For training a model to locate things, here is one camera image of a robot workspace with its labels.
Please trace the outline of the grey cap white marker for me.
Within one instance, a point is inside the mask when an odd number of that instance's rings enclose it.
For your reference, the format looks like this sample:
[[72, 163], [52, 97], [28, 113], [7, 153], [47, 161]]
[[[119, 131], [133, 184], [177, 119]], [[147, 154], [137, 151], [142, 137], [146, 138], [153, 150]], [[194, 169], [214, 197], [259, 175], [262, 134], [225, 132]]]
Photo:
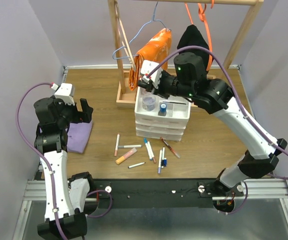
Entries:
[[132, 148], [142, 148], [141, 144], [134, 144], [134, 145], [119, 145], [118, 149], [132, 149]]

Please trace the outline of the lavender cap white marker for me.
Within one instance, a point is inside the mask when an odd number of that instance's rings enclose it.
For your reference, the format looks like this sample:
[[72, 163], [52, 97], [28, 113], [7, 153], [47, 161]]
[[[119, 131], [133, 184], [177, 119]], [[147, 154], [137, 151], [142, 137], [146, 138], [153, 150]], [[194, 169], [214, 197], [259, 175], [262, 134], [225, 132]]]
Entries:
[[157, 173], [161, 174], [161, 162], [162, 162], [162, 149], [160, 149], [159, 151], [159, 160], [158, 160], [158, 169], [157, 169]]

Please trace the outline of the blue lid small jar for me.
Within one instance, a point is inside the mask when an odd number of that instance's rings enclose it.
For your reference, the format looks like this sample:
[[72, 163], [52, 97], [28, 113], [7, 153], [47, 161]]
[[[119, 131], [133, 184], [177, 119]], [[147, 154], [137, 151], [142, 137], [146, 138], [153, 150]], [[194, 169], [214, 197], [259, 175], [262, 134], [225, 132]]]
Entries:
[[162, 103], [162, 104], [159, 106], [158, 115], [164, 117], [164, 116], [166, 116], [166, 114], [167, 114], [167, 104]]

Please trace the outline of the yellow pink highlighter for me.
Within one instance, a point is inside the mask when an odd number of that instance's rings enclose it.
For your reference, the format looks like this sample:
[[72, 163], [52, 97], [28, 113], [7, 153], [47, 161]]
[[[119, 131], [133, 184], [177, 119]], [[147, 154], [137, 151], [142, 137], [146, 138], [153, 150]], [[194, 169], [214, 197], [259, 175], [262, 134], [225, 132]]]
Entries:
[[115, 163], [117, 165], [120, 165], [121, 163], [123, 163], [126, 159], [128, 159], [129, 157], [131, 157], [133, 154], [135, 154], [137, 152], [136, 148], [132, 148], [131, 150], [129, 150], [127, 153], [125, 153], [124, 155], [122, 155], [120, 158], [118, 158]]

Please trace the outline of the clear paperclip jar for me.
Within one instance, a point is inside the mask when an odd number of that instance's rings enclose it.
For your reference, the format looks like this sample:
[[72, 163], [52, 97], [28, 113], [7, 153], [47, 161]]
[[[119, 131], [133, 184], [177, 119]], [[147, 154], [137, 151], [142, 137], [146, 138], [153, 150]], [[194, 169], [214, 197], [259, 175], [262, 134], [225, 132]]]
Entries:
[[142, 97], [142, 108], [148, 112], [151, 112], [155, 109], [156, 97], [152, 94], [146, 94]]

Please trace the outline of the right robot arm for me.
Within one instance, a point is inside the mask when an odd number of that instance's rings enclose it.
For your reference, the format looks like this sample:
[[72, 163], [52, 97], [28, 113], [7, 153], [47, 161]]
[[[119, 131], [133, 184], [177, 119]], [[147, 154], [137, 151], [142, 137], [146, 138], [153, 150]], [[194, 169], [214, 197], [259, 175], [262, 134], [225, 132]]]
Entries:
[[232, 88], [221, 79], [208, 79], [203, 59], [192, 52], [184, 52], [174, 59], [176, 75], [144, 60], [140, 68], [138, 86], [154, 95], [191, 99], [199, 108], [225, 123], [246, 145], [244, 155], [232, 166], [223, 169], [213, 191], [225, 196], [245, 179], [259, 179], [277, 166], [286, 140], [276, 139], [266, 132], [243, 106], [238, 106]]

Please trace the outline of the blue cap white marker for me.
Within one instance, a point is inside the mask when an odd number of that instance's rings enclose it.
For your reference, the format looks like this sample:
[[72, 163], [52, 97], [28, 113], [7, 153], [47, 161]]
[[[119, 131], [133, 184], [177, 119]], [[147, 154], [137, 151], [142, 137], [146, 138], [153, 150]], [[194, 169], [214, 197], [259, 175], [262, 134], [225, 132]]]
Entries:
[[148, 141], [147, 141], [146, 138], [144, 138], [144, 143], [145, 143], [145, 146], [146, 146], [146, 149], [147, 149], [147, 152], [148, 152], [149, 160], [152, 161], [153, 158], [152, 158], [152, 155], [151, 155], [151, 152], [150, 152], [150, 148], [148, 146]]

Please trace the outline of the black teal highlighter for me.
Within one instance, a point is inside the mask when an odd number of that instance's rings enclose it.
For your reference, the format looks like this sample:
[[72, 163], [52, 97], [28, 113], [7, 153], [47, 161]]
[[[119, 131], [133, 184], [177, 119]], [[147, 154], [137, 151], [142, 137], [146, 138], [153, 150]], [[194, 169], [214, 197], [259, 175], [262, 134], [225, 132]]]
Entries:
[[176, 104], [176, 105], [187, 105], [185, 102], [177, 102], [177, 101], [162, 101], [165, 104]]

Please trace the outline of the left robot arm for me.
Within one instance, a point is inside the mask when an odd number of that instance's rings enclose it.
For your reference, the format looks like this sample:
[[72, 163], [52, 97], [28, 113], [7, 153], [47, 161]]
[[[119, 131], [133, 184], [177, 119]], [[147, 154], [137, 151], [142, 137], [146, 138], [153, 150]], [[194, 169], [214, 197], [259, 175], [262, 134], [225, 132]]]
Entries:
[[95, 190], [93, 178], [89, 172], [67, 177], [69, 125], [92, 119], [93, 108], [84, 98], [80, 103], [81, 111], [54, 96], [34, 103], [39, 120], [34, 147], [41, 154], [46, 184], [45, 221], [37, 230], [45, 240], [70, 240], [87, 233], [84, 206]]

